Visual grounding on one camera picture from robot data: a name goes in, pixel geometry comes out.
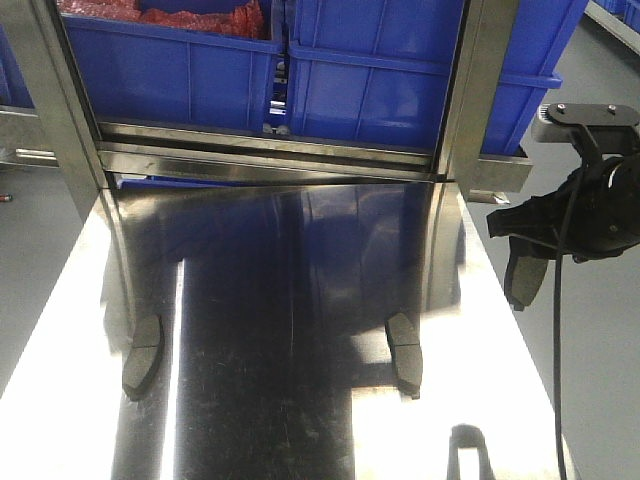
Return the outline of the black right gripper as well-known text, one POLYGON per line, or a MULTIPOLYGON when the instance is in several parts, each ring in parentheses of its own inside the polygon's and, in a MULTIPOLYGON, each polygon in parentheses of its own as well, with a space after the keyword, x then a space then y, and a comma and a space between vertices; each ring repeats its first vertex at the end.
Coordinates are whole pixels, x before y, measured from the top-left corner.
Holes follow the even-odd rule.
POLYGON ((562 222, 572 210, 563 253, 577 261, 617 257, 639 244, 639 156, 611 157, 586 169, 569 204, 578 170, 558 190, 487 216, 490 237, 507 237, 516 254, 556 257, 562 222))

